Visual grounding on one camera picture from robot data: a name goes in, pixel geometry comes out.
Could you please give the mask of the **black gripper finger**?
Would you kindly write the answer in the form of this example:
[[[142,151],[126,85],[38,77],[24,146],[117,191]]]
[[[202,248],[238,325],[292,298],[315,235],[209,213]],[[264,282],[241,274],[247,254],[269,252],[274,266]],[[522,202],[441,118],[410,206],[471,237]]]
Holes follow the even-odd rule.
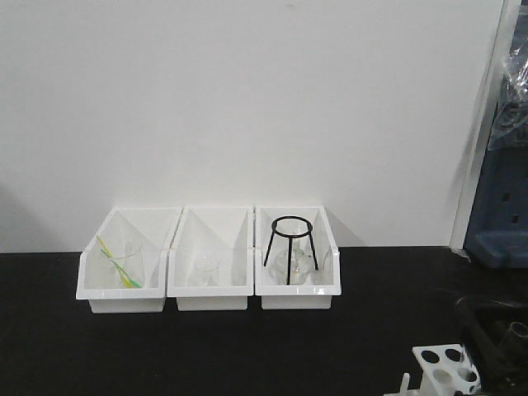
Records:
[[[455,311],[462,326],[462,345],[481,379],[482,389],[474,395],[526,395],[527,356],[509,359],[498,345],[511,322],[527,326],[527,301],[464,297]]]

